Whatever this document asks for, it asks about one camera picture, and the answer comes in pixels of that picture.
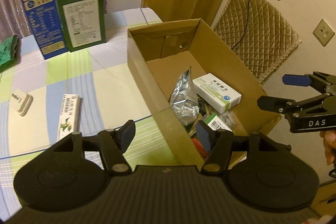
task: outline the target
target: silver foil bag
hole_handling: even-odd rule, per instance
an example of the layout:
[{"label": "silver foil bag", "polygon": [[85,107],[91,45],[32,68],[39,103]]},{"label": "silver foil bag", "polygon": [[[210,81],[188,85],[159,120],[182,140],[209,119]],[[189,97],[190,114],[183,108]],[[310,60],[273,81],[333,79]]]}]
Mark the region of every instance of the silver foil bag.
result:
[{"label": "silver foil bag", "polygon": [[191,68],[181,74],[170,96],[169,104],[181,124],[189,131],[199,113]]}]

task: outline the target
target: plaid tablecloth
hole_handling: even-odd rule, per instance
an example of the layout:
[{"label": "plaid tablecloth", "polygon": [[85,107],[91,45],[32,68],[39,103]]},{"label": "plaid tablecloth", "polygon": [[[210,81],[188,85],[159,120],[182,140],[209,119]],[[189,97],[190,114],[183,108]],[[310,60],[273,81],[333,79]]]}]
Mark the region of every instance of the plaid tablecloth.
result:
[{"label": "plaid tablecloth", "polygon": [[[127,28],[161,22],[149,8],[105,15],[108,42],[44,60],[33,36],[21,42],[20,61],[0,74],[0,218],[21,208],[13,188],[20,167],[56,142],[63,94],[81,98],[79,131],[94,135],[105,128],[136,122],[136,135],[124,154],[136,165],[176,165],[127,66]],[[33,96],[26,116],[9,107],[20,89]],[[86,158],[101,165],[97,152]]]}]

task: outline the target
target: red object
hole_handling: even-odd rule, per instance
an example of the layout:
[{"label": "red object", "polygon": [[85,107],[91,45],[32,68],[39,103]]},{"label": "red object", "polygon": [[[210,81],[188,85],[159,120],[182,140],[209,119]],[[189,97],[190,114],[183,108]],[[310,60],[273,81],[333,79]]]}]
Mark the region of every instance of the red object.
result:
[{"label": "red object", "polygon": [[196,147],[197,151],[201,154],[201,156],[205,159],[209,156],[209,153],[206,152],[201,144],[201,142],[196,139],[196,138],[193,138],[191,139],[191,141],[193,142],[194,146]]}]

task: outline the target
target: quilted fabric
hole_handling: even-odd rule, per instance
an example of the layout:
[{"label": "quilted fabric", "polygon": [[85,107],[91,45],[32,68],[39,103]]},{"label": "quilted fabric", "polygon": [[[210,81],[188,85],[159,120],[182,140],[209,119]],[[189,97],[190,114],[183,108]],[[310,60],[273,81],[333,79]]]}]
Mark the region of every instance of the quilted fabric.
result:
[{"label": "quilted fabric", "polygon": [[[248,0],[229,0],[214,31],[229,46],[244,33]],[[244,39],[233,51],[260,83],[265,81],[301,40],[281,13],[266,0],[251,0]]]}]

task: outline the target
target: ribbed black surface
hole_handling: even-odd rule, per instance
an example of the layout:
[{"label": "ribbed black surface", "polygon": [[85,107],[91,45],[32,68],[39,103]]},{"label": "ribbed black surface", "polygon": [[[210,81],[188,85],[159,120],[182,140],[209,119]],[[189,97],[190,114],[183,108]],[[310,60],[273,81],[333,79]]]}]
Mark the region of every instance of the ribbed black surface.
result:
[{"label": "ribbed black surface", "polygon": [[306,208],[267,213],[238,201],[217,177],[195,167],[139,166],[127,177],[111,180],[93,202],[72,211],[45,213],[21,209],[12,224],[300,224],[316,213]]}]

